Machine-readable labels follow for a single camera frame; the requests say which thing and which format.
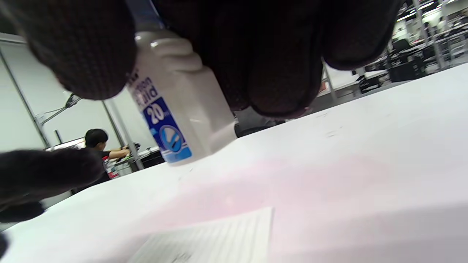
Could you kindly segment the person's right hand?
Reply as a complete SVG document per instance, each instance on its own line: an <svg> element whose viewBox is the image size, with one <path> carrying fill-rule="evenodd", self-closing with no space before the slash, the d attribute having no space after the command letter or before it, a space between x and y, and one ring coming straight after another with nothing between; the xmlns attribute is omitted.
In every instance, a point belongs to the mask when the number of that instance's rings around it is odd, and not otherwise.
<svg viewBox="0 0 468 263"><path fill-rule="evenodd" d="M40 63L78 96L116 96L134 68L137 24L192 43L233 111L295 118L317 97L322 62L353 70L378 58L403 0L2 0Z"/></svg>

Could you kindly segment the person's left hand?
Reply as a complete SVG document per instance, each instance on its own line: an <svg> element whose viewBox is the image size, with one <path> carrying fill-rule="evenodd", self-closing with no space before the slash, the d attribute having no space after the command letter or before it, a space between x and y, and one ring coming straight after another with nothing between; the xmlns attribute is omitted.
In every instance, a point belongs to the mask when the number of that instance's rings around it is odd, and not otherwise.
<svg viewBox="0 0 468 263"><path fill-rule="evenodd" d="M105 169L89 149L15 150L0 155L0 221L19 223L42 215L42 200L97 181Z"/></svg>

